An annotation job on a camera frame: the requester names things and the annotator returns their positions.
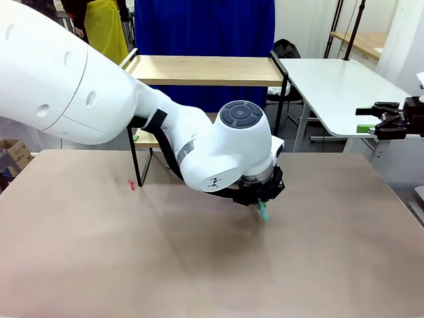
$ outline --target floor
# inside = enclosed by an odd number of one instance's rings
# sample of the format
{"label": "floor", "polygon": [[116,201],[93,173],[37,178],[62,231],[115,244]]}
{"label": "floor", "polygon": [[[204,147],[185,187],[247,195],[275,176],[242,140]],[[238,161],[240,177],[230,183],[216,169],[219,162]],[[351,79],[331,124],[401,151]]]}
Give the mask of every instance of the floor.
{"label": "floor", "polygon": [[[294,118],[301,115],[300,106],[291,106],[290,113]],[[276,107],[268,106],[266,115],[270,122],[271,127],[274,127]],[[291,152],[294,146],[297,127],[289,119],[282,119],[278,136],[283,138],[286,142],[284,148],[285,152]],[[306,134],[303,138],[301,145],[302,152],[342,152],[344,148],[343,142],[309,142],[310,136],[323,136],[328,135],[324,128],[316,128],[310,125],[306,128]],[[77,144],[67,140],[50,136],[34,128],[28,127],[24,124],[0,117],[0,140],[4,138],[21,139],[31,152],[40,152],[43,149],[100,149],[100,150],[129,150],[129,142],[127,132],[123,131],[115,139],[105,144],[98,144],[88,146],[85,144]]]}

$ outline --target box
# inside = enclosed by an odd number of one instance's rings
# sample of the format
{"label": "box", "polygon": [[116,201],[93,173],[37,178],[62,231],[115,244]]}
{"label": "box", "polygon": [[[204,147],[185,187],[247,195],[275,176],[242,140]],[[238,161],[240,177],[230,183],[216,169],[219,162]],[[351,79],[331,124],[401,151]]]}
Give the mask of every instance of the box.
{"label": "box", "polygon": [[[24,142],[17,139],[0,140],[0,149],[5,149],[12,159],[17,163],[20,169],[25,168],[32,160],[31,153]],[[3,171],[4,176],[17,176],[17,171],[12,167],[8,167]]]}

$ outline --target blue cloth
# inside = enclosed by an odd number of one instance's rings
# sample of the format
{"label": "blue cloth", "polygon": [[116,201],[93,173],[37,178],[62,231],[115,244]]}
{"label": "blue cloth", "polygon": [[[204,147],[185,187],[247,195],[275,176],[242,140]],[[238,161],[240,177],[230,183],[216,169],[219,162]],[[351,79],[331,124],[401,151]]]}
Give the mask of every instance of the blue cloth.
{"label": "blue cloth", "polygon": [[[140,54],[268,57],[274,0],[135,0]],[[216,113],[237,99],[262,106],[263,87],[158,86],[177,103]]]}

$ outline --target white wall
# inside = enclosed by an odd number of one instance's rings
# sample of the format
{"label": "white wall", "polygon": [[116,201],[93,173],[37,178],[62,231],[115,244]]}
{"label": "white wall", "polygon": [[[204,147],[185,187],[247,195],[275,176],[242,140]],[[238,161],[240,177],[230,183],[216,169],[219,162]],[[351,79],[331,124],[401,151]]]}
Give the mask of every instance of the white wall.
{"label": "white wall", "polygon": [[[399,0],[367,0],[359,31],[388,32],[396,3]],[[293,42],[302,58],[322,58],[333,22],[337,0],[275,0],[276,36]],[[338,31],[345,32],[356,0],[344,0]],[[358,0],[349,31],[353,29]],[[333,42],[332,51],[340,41]]]}
{"label": "white wall", "polygon": [[[424,71],[424,0],[400,0],[376,70],[411,95],[423,95],[416,73]],[[391,141],[377,169],[391,184],[424,184],[424,141]]]}

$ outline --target yellow cloth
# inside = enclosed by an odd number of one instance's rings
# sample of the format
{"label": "yellow cloth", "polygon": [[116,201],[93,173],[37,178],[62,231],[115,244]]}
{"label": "yellow cloth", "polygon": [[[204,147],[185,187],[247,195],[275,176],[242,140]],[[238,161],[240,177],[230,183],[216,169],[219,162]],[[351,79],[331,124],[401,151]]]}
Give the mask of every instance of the yellow cloth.
{"label": "yellow cloth", "polygon": [[116,0],[89,2],[84,25],[90,45],[104,56],[120,64],[128,55]]}

